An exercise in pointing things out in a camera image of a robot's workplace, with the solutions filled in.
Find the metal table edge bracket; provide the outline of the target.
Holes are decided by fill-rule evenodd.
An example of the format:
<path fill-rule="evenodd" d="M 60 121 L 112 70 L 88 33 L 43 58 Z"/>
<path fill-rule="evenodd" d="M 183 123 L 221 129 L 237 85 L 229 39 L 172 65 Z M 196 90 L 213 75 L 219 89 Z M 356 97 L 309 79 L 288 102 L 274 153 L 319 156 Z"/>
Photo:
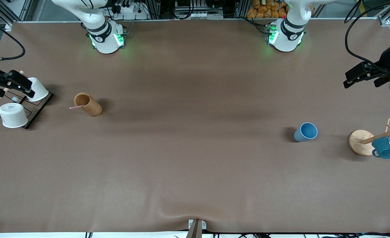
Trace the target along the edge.
<path fill-rule="evenodd" d="M 207 230 L 207 223 L 201 219 L 190 219 L 188 229 L 186 238 L 202 238 L 203 230 Z"/>

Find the teal mug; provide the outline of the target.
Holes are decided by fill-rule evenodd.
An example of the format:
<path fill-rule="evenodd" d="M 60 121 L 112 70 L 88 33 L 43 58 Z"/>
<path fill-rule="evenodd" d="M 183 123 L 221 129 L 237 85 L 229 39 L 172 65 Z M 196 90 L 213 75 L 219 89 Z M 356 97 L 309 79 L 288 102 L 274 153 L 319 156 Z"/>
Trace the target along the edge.
<path fill-rule="evenodd" d="M 390 159 L 390 137 L 380 137 L 372 142 L 372 155 L 376 158 Z"/>

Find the bamboo chopstick holder cup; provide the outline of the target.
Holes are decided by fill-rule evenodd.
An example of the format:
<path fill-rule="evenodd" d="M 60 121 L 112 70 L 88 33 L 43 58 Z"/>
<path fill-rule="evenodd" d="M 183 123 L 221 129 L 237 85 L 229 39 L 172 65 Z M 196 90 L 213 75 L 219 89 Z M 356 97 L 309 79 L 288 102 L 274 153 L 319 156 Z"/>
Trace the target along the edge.
<path fill-rule="evenodd" d="M 101 105 L 88 93 L 79 93 L 74 97 L 74 105 L 84 105 L 85 107 L 82 107 L 82 109 L 86 114 L 88 114 L 91 117 L 97 117 L 100 116 L 102 113 L 102 107 Z"/>

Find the wooden mug tree stand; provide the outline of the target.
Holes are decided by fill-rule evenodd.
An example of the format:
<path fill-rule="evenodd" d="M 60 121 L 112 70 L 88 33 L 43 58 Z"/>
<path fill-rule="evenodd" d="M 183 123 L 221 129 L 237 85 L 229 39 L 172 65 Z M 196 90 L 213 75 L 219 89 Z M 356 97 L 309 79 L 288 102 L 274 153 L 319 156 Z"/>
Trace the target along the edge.
<path fill-rule="evenodd" d="M 387 119 L 385 131 L 382 134 L 373 135 L 366 130 L 352 131 L 348 137 L 348 143 L 355 154 L 371 156 L 374 150 L 372 142 L 382 137 L 390 137 L 390 118 Z"/>

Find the blue cup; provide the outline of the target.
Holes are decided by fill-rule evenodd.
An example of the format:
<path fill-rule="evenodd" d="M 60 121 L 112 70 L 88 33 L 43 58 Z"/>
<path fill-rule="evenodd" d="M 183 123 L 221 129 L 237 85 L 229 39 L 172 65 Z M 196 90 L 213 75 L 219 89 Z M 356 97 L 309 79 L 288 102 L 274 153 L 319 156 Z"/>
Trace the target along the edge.
<path fill-rule="evenodd" d="M 310 122 L 303 123 L 294 133 L 294 139 L 297 142 L 305 142 L 311 139 L 315 139 L 318 135 L 317 127 Z"/>

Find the white power strip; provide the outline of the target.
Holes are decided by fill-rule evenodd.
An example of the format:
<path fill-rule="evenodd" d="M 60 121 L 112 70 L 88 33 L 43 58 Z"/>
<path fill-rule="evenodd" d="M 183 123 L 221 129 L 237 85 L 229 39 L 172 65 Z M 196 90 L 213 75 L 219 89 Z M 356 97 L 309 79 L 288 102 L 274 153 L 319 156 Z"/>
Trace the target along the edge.
<path fill-rule="evenodd" d="M 148 6 L 140 0 L 111 0 L 113 20 L 150 20 Z"/>

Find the white paper cup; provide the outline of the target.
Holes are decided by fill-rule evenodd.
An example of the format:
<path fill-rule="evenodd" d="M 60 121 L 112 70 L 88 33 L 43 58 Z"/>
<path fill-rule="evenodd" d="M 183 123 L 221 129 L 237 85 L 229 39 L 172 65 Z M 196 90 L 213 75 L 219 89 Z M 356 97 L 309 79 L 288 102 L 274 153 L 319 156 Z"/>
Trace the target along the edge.
<path fill-rule="evenodd" d="M 28 101 L 35 102 L 44 99 L 49 91 L 43 86 L 43 84 L 36 77 L 29 77 L 28 80 L 32 82 L 31 90 L 35 92 L 33 97 L 28 97 Z"/>
<path fill-rule="evenodd" d="M 6 128 L 20 128 L 27 124 L 25 109 L 18 103 L 6 103 L 0 106 L 0 117 Z"/>

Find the bag of orange fruit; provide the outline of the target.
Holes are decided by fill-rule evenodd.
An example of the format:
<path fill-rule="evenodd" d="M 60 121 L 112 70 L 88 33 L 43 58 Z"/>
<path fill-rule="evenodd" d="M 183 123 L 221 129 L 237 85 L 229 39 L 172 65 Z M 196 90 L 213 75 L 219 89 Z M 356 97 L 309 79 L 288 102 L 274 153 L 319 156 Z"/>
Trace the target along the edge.
<path fill-rule="evenodd" d="M 251 0 L 246 18 L 285 18 L 289 9 L 284 0 Z"/>

